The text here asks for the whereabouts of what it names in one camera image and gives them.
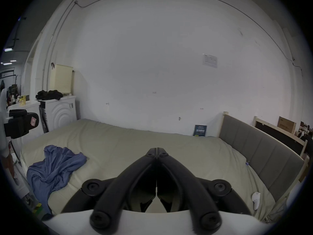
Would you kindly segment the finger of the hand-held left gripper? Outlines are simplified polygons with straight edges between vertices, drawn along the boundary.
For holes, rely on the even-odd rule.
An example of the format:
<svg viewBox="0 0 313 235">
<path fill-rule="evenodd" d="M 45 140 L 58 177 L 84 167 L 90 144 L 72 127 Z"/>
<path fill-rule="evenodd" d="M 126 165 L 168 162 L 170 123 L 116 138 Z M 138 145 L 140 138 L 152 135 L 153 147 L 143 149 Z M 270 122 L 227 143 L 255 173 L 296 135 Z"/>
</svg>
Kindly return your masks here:
<svg viewBox="0 0 313 235">
<path fill-rule="evenodd" d="M 39 116 L 35 112 L 27 112 L 25 109 L 9 110 L 8 118 L 4 123 L 5 135 L 17 139 L 27 135 L 38 124 Z"/>
</svg>

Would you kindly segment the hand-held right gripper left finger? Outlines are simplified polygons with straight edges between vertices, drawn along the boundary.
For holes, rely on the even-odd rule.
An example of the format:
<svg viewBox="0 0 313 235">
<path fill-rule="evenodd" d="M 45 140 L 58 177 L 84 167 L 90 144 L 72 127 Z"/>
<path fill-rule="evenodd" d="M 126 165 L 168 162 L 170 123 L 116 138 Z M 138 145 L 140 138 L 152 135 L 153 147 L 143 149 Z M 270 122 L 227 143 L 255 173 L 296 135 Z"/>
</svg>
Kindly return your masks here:
<svg viewBox="0 0 313 235">
<path fill-rule="evenodd" d="M 151 148 L 117 177 L 85 181 L 61 214 L 92 210 L 91 227 L 100 234 L 115 233 L 122 210 L 146 212 L 156 197 L 156 161 L 157 148 Z"/>
</svg>

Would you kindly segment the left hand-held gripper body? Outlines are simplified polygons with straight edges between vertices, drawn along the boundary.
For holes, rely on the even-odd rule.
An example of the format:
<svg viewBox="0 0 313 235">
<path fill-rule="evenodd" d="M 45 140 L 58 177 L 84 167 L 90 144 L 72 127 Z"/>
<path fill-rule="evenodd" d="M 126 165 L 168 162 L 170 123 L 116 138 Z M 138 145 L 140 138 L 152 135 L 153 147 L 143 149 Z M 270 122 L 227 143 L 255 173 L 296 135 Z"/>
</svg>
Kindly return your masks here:
<svg viewBox="0 0 313 235">
<path fill-rule="evenodd" d="M 7 88 L 1 91 L 0 96 L 0 155 L 8 157 L 10 154 L 8 141 L 5 134 L 4 123 L 7 116 Z"/>
</svg>

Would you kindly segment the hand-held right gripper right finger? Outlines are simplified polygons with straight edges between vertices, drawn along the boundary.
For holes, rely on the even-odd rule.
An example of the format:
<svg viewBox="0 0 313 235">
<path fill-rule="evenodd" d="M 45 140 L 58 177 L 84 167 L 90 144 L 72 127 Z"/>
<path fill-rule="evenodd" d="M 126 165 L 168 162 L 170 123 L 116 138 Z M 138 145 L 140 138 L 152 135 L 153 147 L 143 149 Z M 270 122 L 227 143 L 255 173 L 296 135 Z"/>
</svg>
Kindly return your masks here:
<svg viewBox="0 0 313 235">
<path fill-rule="evenodd" d="M 157 197 L 166 212 L 189 210 L 195 233 L 216 232 L 222 225 L 219 211 L 252 215 L 229 182 L 198 178 L 163 148 L 156 150 Z"/>
</svg>

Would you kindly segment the person's left hand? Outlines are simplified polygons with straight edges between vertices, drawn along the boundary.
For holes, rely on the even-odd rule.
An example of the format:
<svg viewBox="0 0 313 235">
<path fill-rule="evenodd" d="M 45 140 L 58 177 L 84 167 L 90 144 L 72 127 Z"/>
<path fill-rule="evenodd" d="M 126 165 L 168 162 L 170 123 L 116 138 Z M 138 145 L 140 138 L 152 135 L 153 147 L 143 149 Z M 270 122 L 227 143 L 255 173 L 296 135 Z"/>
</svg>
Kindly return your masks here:
<svg viewBox="0 0 313 235">
<path fill-rule="evenodd" d="M 9 153 L 7 157 L 4 157 L 3 155 L 0 156 L 1 163 L 4 169 L 8 169 L 10 171 L 11 176 L 14 178 L 15 171 L 14 171 L 14 163 L 13 163 L 13 157 L 12 154 Z"/>
</svg>

